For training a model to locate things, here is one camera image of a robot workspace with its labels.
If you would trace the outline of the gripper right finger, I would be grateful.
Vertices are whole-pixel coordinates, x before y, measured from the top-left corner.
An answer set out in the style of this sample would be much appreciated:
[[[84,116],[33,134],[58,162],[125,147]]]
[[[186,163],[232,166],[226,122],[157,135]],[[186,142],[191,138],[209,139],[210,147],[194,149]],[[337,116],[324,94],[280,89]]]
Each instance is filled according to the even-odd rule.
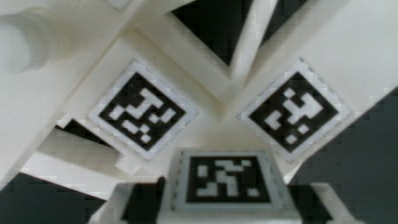
[[[354,217],[335,188],[328,183],[290,185],[289,190],[303,224],[367,224]]]

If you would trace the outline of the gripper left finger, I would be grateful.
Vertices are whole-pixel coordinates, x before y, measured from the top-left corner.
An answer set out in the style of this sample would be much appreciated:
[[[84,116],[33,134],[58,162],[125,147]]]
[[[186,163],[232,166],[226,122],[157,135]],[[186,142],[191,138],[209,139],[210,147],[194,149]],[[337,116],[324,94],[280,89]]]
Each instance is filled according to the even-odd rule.
[[[166,178],[154,183],[122,183],[88,224],[157,224]]]

